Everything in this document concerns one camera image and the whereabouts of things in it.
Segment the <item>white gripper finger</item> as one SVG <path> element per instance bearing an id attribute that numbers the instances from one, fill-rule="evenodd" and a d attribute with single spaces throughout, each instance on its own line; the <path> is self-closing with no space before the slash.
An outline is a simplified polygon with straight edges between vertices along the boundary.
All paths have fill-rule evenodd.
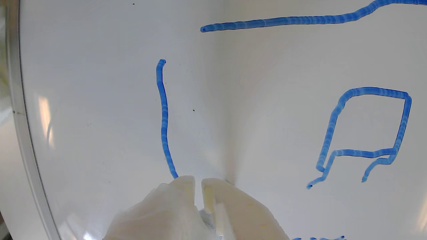
<path id="1" fill-rule="evenodd" d="M 289 237 L 261 202 L 221 179 L 201 182 L 204 210 L 224 240 L 288 240 Z"/>
<path id="2" fill-rule="evenodd" d="M 213 240 L 195 200 L 195 179 L 180 176 L 161 183 L 142 202 L 117 214 L 105 240 Z"/>

